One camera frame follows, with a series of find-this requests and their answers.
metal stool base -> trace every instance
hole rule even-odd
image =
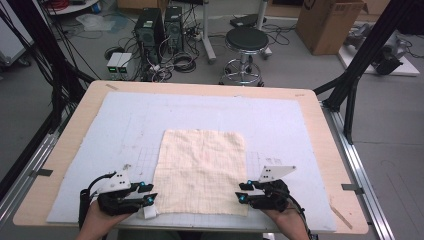
[[[254,83],[258,80],[262,82],[261,70],[258,65],[255,63],[243,62],[242,59],[233,59],[225,65],[224,75],[221,77],[222,84],[224,78],[243,85]]]

round stool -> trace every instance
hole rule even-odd
[[[224,75],[219,84],[224,85],[224,79],[242,85],[258,81],[258,86],[263,87],[261,70],[253,63],[252,55],[265,51],[268,47],[267,35],[255,28],[238,27],[227,33],[225,44],[232,51],[240,53],[241,57],[225,65]]]

beige cloth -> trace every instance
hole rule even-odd
[[[246,181],[245,158],[240,134],[167,130],[153,178],[159,213],[247,216],[235,195]]]

human hand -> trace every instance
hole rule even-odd
[[[131,214],[109,216],[100,210],[99,203],[96,200],[91,203],[84,225],[76,240],[98,240],[106,235],[113,226],[129,216]]]
[[[305,223],[292,203],[289,203],[288,207],[283,212],[277,210],[262,210],[262,212],[274,221],[281,233],[288,239],[309,240]]]

gray floor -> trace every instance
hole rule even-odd
[[[109,78],[104,51],[117,46],[121,38],[130,37],[129,32],[133,28],[133,23],[125,18],[108,17],[118,21],[121,29],[81,33],[79,37],[71,38],[102,79]],[[211,20],[211,35],[229,30],[229,19]],[[268,23],[289,27],[295,21],[271,19]],[[254,59],[263,72],[265,87],[314,89],[343,72],[344,68],[337,56],[312,56],[294,31],[284,36],[290,40],[289,45],[273,44],[273,55],[268,60],[260,57]],[[414,45],[411,51],[424,55],[422,38],[407,39]],[[211,42],[217,55],[215,64],[207,63],[200,43],[197,69],[189,74],[174,73],[168,82],[217,84],[222,67],[236,54],[224,47],[223,38],[214,37]],[[423,59],[412,58],[410,55],[406,58],[419,71],[424,72]],[[81,59],[77,61],[83,71],[92,74]],[[51,88],[36,66],[13,66],[9,71],[0,73],[0,76],[3,77],[0,80],[2,178],[49,113]],[[359,83],[353,124],[354,144],[396,239],[424,239],[423,92],[424,75],[382,77],[365,74]],[[328,95],[324,93],[319,99],[323,100]],[[0,239],[73,239],[76,232],[76,229],[18,227],[9,220],[0,231]],[[363,236],[321,235],[320,238],[377,239],[372,227]]]

